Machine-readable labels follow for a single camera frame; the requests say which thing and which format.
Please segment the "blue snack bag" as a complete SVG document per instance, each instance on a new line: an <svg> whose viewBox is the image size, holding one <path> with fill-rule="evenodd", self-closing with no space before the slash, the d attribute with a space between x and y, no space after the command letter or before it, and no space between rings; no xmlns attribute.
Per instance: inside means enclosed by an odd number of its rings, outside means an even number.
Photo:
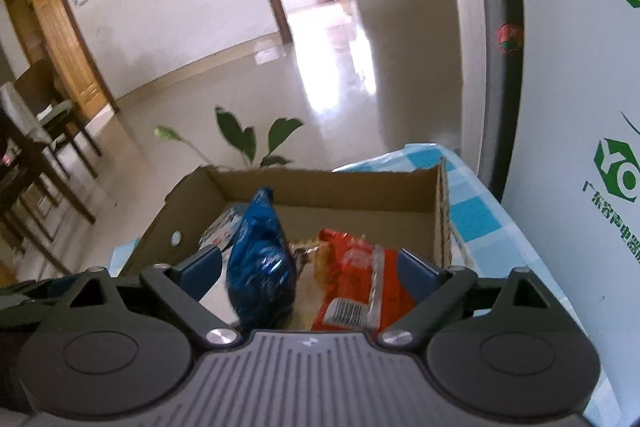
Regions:
<svg viewBox="0 0 640 427"><path fill-rule="evenodd" d="M227 291L241 329L280 329L293 310L297 269L273 208L273 191L260 188L234 234Z"/></svg>

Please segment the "wooden door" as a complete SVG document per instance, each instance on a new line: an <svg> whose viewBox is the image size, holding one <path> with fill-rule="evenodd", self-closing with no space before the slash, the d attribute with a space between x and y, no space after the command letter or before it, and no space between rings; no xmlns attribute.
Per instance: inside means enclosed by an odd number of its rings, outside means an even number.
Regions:
<svg viewBox="0 0 640 427"><path fill-rule="evenodd" d="M81 35L68 0L3 0L29 64L46 58L58 72L61 92L89 121L118 106Z"/></svg>

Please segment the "silver foil snack packet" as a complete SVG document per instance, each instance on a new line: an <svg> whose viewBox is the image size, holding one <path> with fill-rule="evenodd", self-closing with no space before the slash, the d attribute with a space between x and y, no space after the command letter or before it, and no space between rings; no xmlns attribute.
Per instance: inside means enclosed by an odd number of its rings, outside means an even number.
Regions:
<svg viewBox="0 0 640 427"><path fill-rule="evenodd" d="M227 289L227 265L234 244L234 236L239 230L247 205L235 202L228 207L207 227L202 234L198 246L200 248L215 246L221 252L221 273L216 283L200 300L201 305L222 321L236 325L238 314L232 306Z"/></svg>

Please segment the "orange snack bag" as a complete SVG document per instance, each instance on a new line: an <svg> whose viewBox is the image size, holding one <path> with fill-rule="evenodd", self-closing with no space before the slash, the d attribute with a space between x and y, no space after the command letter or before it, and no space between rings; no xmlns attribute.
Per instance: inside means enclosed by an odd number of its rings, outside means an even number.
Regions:
<svg viewBox="0 0 640 427"><path fill-rule="evenodd" d="M399 280L399 254L344 232L319 233L314 271L324 285L314 331L365 331L375 337L416 307Z"/></svg>

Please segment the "green potted plant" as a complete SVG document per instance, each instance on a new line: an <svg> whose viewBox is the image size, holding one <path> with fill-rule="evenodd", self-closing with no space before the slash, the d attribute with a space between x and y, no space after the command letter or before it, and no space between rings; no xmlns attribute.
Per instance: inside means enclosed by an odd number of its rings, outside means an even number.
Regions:
<svg viewBox="0 0 640 427"><path fill-rule="evenodd" d="M280 117L275 119L267 134L267 153L265 153L265 155L259 159L258 164L256 164L258 150L255 128L253 126L243 127L235 113L219 105L215 108L215 118L219 134L222 136L222 139L224 139L224 142L240 154L245 168L285 167L293 164L292 159L276 153L286 140L291 138L291 135L295 131L305 126L305 123L301 119L296 117ZM194 143L186 139L185 136L174 128L162 125L156 126L154 128L154 135L158 139L180 143L186 146L189 150L192 150L198 158L204 161L205 165L231 170L231 167L214 164Z"/></svg>

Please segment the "white cardboard milk box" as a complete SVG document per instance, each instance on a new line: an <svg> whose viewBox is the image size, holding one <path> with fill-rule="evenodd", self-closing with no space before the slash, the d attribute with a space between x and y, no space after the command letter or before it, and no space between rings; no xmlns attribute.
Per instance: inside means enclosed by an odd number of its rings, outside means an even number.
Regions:
<svg viewBox="0 0 640 427"><path fill-rule="evenodd" d="M449 202L442 165L413 172L329 172L264 168L221 171L200 167L166 196L165 204L122 269L136 281L155 265L176 265L198 251L205 231L226 210L271 188L274 211L289 242L315 239L323 230L362 237L397 255L451 263Z"/></svg>

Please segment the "beige snack packet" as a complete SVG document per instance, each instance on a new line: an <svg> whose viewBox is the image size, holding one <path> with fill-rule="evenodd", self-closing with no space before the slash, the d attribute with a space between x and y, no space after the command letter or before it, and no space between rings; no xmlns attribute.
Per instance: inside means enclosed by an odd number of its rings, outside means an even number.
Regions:
<svg viewBox="0 0 640 427"><path fill-rule="evenodd" d="M296 263L297 281L293 310L285 328L290 331L311 329L329 285L329 261L332 247L320 239L289 243Z"/></svg>

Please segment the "silver refrigerator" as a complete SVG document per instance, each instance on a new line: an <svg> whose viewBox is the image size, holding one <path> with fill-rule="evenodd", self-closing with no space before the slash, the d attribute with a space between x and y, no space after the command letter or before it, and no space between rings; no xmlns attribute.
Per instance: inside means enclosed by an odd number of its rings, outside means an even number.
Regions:
<svg viewBox="0 0 640 427"><path fill-rule="evenodd" d="M390 148L434 142L506 188L520 109L523 0L352 0Z"/></svg>

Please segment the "dark wooden chair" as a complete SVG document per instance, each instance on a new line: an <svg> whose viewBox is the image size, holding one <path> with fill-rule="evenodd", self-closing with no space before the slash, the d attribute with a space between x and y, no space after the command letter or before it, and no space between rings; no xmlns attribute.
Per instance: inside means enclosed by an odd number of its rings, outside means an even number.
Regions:
<svg viewBox="0 0 640 427"><path fill-rule="evenodd" d="M14 82L14 87L50 138L56 141L61 136L64 136L88 170L88 173L91 174L93 179L96 179L98 177L96 169L90 164L89 159L75 142L68 125L73 124L75 126L96 155L101 157L102 152L80 118L77 104L70 98L63 98L60 91L56 89L55 78L56 70L52 63L45 58L40 58L40 60L30 65L23 75L17 78Z"/></svg>

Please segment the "dark wooden dining table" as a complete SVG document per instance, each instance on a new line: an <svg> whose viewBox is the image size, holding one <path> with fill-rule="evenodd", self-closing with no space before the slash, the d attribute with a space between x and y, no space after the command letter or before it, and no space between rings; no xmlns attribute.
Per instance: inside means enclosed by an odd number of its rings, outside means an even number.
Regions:
<svg viewBox="0 0 640 427"><path fill-rule="evenodd" d="M25 225L14 211L14 206L22 199L29 187L40 182L41 177L45 176L90 225L96 222L96 218L43 156L41 148L27 138L6 113L1 112L1 156L6 153L10 141L17 146L18 154L1 177L1 222L18 237L27 239L34 245L42 257L58 272L70 275L72 271L67 269L62 261L58 260L50 249L43 245L38 236Z"/></svg>

